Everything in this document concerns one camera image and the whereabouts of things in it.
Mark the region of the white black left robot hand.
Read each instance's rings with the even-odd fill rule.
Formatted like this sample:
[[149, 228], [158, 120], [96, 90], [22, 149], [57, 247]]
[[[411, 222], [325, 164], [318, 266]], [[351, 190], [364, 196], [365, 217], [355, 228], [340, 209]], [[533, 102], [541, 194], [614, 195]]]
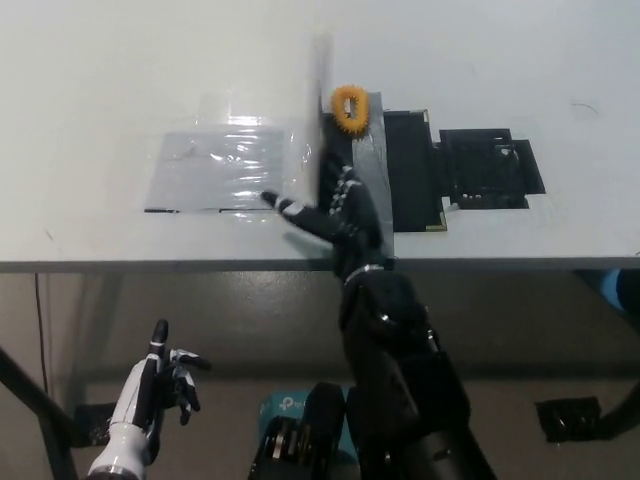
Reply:
[[201, 409], [190, 369], [209, 371], [211, 362], [197, 353], [169, 348], [169, 323], [157, 321], [146, 356], [131, 369], [110, 420], [141, 430], [150, 457], [160, 448], [160, 433], [166, 410], [180, 409], [180, 424]]

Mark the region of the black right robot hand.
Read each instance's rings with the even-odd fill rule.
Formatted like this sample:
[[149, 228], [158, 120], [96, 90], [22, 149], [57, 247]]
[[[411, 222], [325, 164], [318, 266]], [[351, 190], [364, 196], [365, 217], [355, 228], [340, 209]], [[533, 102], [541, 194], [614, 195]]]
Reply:
[[344, 283], [366, 269], [390, 270], [383, 233], [369, 189], [341, 155], [324, 149], [319, 157], [315, 206], [272, 190], [260, 198], [295, 227], [332, 245], [332, 271]]

